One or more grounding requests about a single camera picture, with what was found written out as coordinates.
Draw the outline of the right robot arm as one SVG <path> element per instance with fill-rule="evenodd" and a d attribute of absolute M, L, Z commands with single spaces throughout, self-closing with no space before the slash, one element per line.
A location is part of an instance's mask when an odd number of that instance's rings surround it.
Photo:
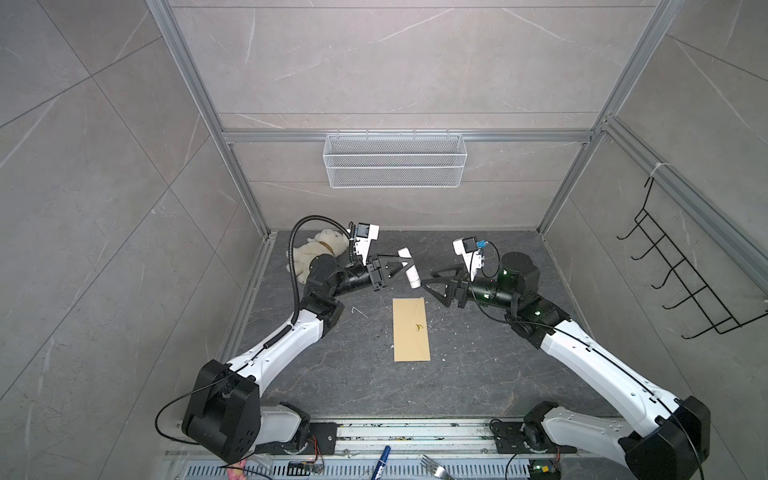
<path fill-rule="evenodd" d="M 540 272 L 528 255 L 504 254 L 493 278 L 482 274 L 480 251 L 466 254 L 451 270 L 451 276 L 439 270 L 426 280 L 408 279 L 445 306 L 473 301 L 480 310 L 501 309 L 500 323 L 572 370 L 618 413 L 594 417 L 544 401 L 524 417 L 520 433 L 526 449 L 546 453 L 574 447 L 612 460 L 638 479 L 689 479 L 704 472 L 711 436 L 708 407 L 647 380 L 541 296 Z"/>

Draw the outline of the yellow envelope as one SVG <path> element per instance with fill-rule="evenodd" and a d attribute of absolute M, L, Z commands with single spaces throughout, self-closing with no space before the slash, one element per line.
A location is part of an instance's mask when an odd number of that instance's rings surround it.
<path fill-rule="evenodd" d="M 424 299 L 394 299 L 392 301 L 392 314 L 394 361 L 430 361 L 431 353 Z"/>

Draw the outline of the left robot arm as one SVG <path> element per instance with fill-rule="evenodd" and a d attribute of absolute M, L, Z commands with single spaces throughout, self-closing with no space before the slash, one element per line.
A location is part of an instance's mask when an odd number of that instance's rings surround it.
<path fill-rule="evenodd" d="M 266 339 L 226 361 L 211 360 L 198 372 L 181 420 L 178 443 L 201 446 L 228 465 L 250 452 L 277 445 L 303 451 L 310 417 L 282 402 L 264 406 L 261 398 L 275 378 L 304 350 L 338 323 L 339 296 L 379 291 L 399 274 L 411 287 L 421 281 L 408 248 L 395 254 L 370 254 L 377 239 L 374 224 L 339 222 L 322 215 L 300 219 L 291 230 L 286 255 L 293 308 L 291 316 Z"/>

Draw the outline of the white glue stick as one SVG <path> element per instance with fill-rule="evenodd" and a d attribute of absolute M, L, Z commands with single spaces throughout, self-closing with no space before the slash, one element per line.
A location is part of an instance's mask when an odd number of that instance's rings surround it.
<path fill-rule="evenodd" d="M 404 247 L 398 251 L 398 255 L 402 259 L 401 264 L 410 287 L 412 289 L 420 288 L 421 278 L 410 250 L 407 247 Z"/>

